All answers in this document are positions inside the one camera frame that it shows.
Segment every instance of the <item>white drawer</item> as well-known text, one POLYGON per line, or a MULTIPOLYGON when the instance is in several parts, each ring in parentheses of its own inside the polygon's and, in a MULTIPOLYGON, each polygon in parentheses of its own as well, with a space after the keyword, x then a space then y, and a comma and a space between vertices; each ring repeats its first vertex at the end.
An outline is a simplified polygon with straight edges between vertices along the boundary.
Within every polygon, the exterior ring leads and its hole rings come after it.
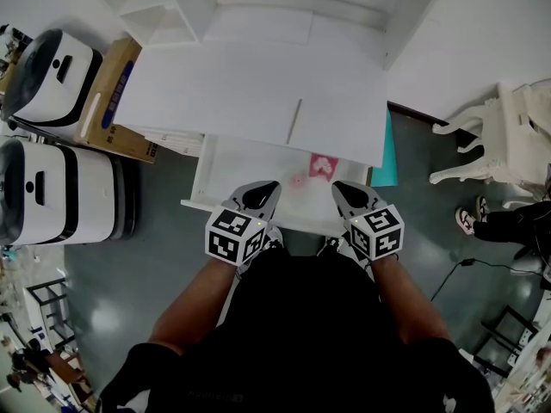
POLYGON ((344 228, 331 195, 331 182, 347 180, 365 184, 369 167, 340 159, 333 179, 328 182, 325 178, 308 177, 311 155, 286 146, 207 135, 191 197, 181 203, 212 212, 237 187, 274 180, 282 185, 282 196, 272 219, 274 225, 339 237, 344 228), (294 175, 305 177, 301 188, 291 186, 294 175))
POLYGON ((199 157, 204 135, 194 132, 173 132, 150 127, 130 126, 147 140, 186 156, 199 157))

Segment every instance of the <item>black cable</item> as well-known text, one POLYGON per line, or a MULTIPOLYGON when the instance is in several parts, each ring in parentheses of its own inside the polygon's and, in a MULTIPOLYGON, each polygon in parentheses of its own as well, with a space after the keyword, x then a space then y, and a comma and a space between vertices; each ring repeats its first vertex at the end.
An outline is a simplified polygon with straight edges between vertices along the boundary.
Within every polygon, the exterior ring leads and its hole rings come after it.
POLYGON ((461 260, 459 263, 456 263, 455 266, 451 269, 451 271, 449 271, 448 275, 446 275, 446 278, 443 280, 443 282, 438 287, 436 292, 432 295, 432 298, 430 299, 430 301, 434 301, 436 296, 440 293, 440 291, 442 290, 442 288, 444 287, 444 285, 448 281, 449 277, 451 277, 451 275, 455 272, 455 270, 457 269, 458 266, 461 266, 461 267, 465 268, 467 266, 473 266, 476 262, 482 263, 482 264, 487 265, 491 268, 506 268, 506 269, 509 269, 510 271, 524 272, 526 274, 539 275, 540 277, 543 277, 542 274, 540 274, 539 272, 536 272, 536 271, 525 271, 523 269, 514 269, 511 266, 507 266, 507 265, 503 265, 503 264, 492 264, 492 263, 484 262, 483 260, 479 260, 477 258, 466 258, 465 260, 461 260))
POLYGON ((433 301, 436 296, 438 295, 438 293, 440 293, 440 291, 442 290, 442 288, 444 287, 444 285, 446 284, 446 281, 448 281, 448 278, 451 277, 451 275, 455 272, 455 270, 457 269, 457 267, 461 264, 461 262, 459 263, 456 263, 455 266, 451 269, 451 271, 448 272, 448 275, 446 275, 446 278, 444 279, 444 281, 440 284, 440 286, 438 287, 438 289, 436 290, 436 292, 432 295, 432 298, 430 299, 430 301, 433 301))

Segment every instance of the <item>shoe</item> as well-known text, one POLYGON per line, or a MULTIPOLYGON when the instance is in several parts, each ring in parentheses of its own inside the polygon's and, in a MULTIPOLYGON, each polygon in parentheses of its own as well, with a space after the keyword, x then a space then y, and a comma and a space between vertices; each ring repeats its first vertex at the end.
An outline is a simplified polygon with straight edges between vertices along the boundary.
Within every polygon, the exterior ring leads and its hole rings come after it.
POLYGON ((479 222, 486 222, 488 219, 488 214, 490 213, 490 208, 486 203, 486 197, 478 196, 476 198, 476 205, 474 209, 474 215, 479 222))
POLYGON ((283 248, 283 234, 277 226, 272 226, 271 230, 268 231, 268 234, 264 236, 264 250, 280 249, 283 248))
POLYGON ((325 252, 325 250, 330 250, 338 253, 341 246, 343 246, 344 239, 342 237, 326 237, 325 244, 321 247, 321 250, 318 252, 318 256, 325 252))
POLYGON ((455 211, 455 221, 465 231, 465 234, 468 236, 474 234, 474 217, 465 208, 457 208, 455 211))

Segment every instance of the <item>black pants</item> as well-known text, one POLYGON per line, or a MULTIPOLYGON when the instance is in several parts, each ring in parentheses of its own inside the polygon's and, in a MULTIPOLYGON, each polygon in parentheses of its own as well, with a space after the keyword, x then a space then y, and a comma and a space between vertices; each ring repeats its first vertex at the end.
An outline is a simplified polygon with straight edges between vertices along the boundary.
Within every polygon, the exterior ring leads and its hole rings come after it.
POLYGON ((489 213, 487 222, 474 222, 474 236, 488 242, 513 242, 528 245, 534 230, 523 224, 523 217, 513 211, 489 213))

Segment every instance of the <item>white robot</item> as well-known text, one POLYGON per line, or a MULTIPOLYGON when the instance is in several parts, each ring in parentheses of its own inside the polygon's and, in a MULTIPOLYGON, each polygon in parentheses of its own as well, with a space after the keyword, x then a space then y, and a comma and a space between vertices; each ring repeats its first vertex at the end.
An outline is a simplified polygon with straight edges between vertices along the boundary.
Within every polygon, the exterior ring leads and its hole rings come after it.
MULTIPOLYGON (((370 187, 336 181, 333 199, 344 220, 346 237, 360 260, 370 261, 402 249, 404 222, 394 205, 387 205, 370 187)), ((253 182, 236 189, 218 205, 205 230, 205 251, 235 266, 248 262, 263 246, 282 186, 276 181, 253 182)))

